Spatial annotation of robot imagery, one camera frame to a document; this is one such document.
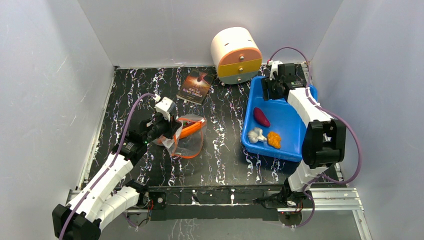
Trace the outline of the orange toy squash slice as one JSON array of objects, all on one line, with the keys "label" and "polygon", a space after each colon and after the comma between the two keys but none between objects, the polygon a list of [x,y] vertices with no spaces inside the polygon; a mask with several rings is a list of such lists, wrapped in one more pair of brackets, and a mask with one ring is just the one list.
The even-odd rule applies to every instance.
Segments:
[{"label": "orange toy squash slice", "polygon": [[[168,122],[168,121],[165,121],[165,123],[167,123],[167,125],[169,125],[170,127],[173,127],[173,125],[175,125],[174,123]],[[199,121],[190,121],[190,120],[183,121],[182,122],[182,130],[181,130],[181,133],[179,135],[178,140],[184,139],[184,138],[188,137],[189,135],[192,135],[192,134],[196,133],[197,131],[200,131],[203,127],[206,126],[206,124],[207,124],[206,120],[204,120],[204,119],[199,120]],[[177,139],[177,137],[176,137],[176,134],[175,134],[174,140],[177,143],[178,140],[176,140],[176,139]],[[158,145],[158,146],[164,146],[162,140],[159,139],[159,138],[155,139],[153,141],[153,143]]]}]

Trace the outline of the clear zip bag orange zipper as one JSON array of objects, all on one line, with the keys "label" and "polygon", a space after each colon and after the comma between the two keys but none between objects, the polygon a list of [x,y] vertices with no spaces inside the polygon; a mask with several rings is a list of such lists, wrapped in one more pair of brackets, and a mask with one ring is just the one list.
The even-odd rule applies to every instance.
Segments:
[{"label": "clear zip bag orange zipper", "polygon": [[[195,115],[195,114],[187,114],[187,115],[180,116],[176,120],[183,124],[183,121],[197,122],[200,120],[206,120],[206,118]],[[201,130],[183,139],[179,139],[182,128],[183,127],[181,126],[175,133],[176,140],[178,140],[178,142],[175,142],[174,136],[171,139],[165,138],[164,136],[159,137],[159,139],[162,140],[162,143],[164,145],[162,147],[165,147],[169,155],[172,157],[181,157],[184,159],[194,158],[202,150],[203,141],[204,141],[204,133],[206,132],[206,128],[207,128],[207,120],[206,120],[206,126],[203,127]]]}]

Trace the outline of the magenta purple toy vegetable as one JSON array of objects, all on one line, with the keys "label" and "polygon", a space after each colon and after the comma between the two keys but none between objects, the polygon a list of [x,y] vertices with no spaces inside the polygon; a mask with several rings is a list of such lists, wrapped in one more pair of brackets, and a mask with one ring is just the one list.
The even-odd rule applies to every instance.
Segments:
[{"label": "magenta purple toy vegetable", "polygon": [[253,109],[253,117],[254,117],[254,120],[261,126],[266,128],[269,128],[271,126],[270,121],[268,120],[268,118],[266,117],[266,115],[260,108],[255,107]]}]

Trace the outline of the blue plastic bin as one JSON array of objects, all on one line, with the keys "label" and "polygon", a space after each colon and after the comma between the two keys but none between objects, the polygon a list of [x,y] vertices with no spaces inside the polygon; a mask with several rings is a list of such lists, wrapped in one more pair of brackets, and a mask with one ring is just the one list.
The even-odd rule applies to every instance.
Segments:
[{"label": "blue plastic bin", "polygon": [[[300,162],[306,126],[297,111],[284,98],[263,100],[262,78],[262,76],[256,76],[250,82],[241,142],[249,153]],[[269,127],[260,125],[254,119],[254,108],[259,108],[264,113],[270,122]],[[274,148],[267,142],[251,143],[248,132],[254,128],[262,129],[265,137],[269,132],[277,133],[281,137],[280,148]]]}]

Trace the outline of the orange bumpy toy food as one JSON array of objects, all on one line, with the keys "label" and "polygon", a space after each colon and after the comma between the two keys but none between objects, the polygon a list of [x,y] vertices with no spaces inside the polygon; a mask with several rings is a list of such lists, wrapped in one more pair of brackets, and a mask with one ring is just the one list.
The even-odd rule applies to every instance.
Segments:
[{"label": "orange bumpy toy food", "polygon": [[282,138],[281,138],[281,136],[278,133],[276,133],[274,131],[270,131],[267,134],[267,137],[266,138],[267,138],[267,144],[269,146],[271,146],[271,147],[273,147],[275,149],[278,149],[278,150],[281,148]]}]

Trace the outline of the white toy garlic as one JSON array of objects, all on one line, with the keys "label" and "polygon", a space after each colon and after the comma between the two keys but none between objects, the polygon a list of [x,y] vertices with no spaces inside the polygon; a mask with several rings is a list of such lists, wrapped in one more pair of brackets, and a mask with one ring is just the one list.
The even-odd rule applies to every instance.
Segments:
[{"label": "white toy garlic", "polygon": [[248,140],[251,144],[256,144],[257,142],[267,142],[267,138],[263,135],[263,130],[259,127],[254,127],[247,133]]}]

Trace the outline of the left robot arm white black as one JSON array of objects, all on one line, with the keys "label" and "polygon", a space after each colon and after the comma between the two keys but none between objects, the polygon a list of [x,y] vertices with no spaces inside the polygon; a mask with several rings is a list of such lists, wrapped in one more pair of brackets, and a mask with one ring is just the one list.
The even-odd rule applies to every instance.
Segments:
[{"label": "left robot arm white black", "polygon": [[98,240],[114,219],[131,207],[149,203],[147,188],[134,180],[115,190],[117,184],[147,152],[148,145],[160,137],[172,138],[181,132],[182,123],[161,113],[142,120],[136,130],[126,125],[119,143],[85,188],[67,204],[52,211],[55,236],[59,240]]}]

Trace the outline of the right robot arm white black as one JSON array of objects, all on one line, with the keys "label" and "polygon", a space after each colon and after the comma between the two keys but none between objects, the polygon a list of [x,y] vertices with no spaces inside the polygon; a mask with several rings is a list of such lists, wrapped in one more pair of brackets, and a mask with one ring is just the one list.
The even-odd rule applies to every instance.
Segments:
[{"label": "right robot arm white black", "polygon": [[284,99],[292,106],[306,127],[301,146],[302,161],[288,178],[290,188],[282,192],[282,202],[295,207],[302,199],[300,192],[312,181],[345,157],[347,127],[320,109],[303,71],[294,63],[270,61],[270,75],[261,80],[263,99]]}]

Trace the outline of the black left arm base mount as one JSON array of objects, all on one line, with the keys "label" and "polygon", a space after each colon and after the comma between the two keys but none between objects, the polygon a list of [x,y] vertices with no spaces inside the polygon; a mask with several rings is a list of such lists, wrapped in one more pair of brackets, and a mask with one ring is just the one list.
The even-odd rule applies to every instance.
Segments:
[{"label": "black left arm base mount", "polygon": [[141,193],[136,205],[124,210],[124,214],[131,215],[146,214],[146,218],[152,219],[154,211],[164,210],[167,205],[167,194],[165,192],[150,191]]}]

